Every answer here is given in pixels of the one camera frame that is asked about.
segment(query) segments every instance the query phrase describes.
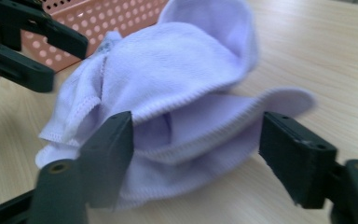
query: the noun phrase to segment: lavender fabric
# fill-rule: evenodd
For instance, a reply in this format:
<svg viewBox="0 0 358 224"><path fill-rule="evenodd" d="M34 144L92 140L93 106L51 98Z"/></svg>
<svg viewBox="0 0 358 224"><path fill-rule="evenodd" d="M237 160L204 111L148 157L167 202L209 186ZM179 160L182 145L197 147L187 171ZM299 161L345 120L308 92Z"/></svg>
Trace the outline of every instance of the lavender fabric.
<svg viewBox="0 0 358 224"><path fill-rule="evenodd" d="M117 207L199 188L249 157L265 110L296 116L314 104L299 88L230 94L257 59L242 0L172 0L158 24L125 38L106 34L65 80L36 164L75 159L107 118L130 110L135 152Z"/></svg>

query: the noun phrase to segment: robotic hand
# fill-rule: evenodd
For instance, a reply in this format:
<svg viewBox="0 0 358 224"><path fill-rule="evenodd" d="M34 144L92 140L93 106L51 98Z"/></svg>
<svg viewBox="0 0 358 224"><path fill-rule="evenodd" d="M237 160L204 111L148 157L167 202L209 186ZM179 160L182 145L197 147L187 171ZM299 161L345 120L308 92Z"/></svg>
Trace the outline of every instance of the robotic hand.
<svg viewBox="0 0 358 224"><path fill-rule="evenodd" d="M0 77L38 92L53 89L54 71L14 50L21 50L21 29L44 35L48 43L80 59L86 57L88 39L54 21L39 0L0 1Z"/></svg>

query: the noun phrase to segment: plastic container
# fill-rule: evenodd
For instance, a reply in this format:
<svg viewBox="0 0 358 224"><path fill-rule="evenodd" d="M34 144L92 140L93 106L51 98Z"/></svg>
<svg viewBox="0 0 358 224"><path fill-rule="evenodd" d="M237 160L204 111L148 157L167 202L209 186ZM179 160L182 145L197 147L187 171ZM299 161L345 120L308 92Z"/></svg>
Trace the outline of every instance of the plastic container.
<svg viewBox="0 0 358 224"><path fill-rule="evenodd" d="M87 56L100 45L107 31L123 36L153 25L168 0L42 0L52 18L86 36ZM22 45L38 62L56 72L80 60L47 44L46 38L22 31Z"/></svg>

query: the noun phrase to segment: cloth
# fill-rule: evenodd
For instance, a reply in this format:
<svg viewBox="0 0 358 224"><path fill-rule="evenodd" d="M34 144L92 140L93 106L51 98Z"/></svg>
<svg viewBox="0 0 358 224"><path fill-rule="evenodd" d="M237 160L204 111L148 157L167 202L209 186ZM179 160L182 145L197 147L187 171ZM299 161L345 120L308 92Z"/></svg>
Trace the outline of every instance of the cloth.
<svg viewBox="0 0 358 224"><path fill-rule="evenodd" d="M314 104L299 88L229 94L257 59L242 0L172 0L156 25L125 38L109 32L65 80L36 164L75 159L107 118L130 110L135 151L117 208L199 188L249 157L265 110L296 116Z"/></svg>

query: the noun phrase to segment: wooden table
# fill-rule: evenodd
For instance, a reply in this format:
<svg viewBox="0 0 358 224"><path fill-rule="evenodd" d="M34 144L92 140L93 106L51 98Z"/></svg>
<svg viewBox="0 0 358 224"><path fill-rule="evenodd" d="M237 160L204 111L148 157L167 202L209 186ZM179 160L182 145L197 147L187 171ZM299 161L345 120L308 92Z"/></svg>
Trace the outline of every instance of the wooden table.
<svg viewBox="0 0 358 224"><path fill-rule="evenodd" d="M315 93L316 109L299 121L358 159L358 6L328 0L250 0L261 61L236 94L278 86ZM76 68L58 74L57 83ZM0 79L0 203L34 186L37 138L55 93L39 94ZM324 210L294 207L255 153L234 172L187 195L116 214L89 211L91 223L329 223Z"/></svg>

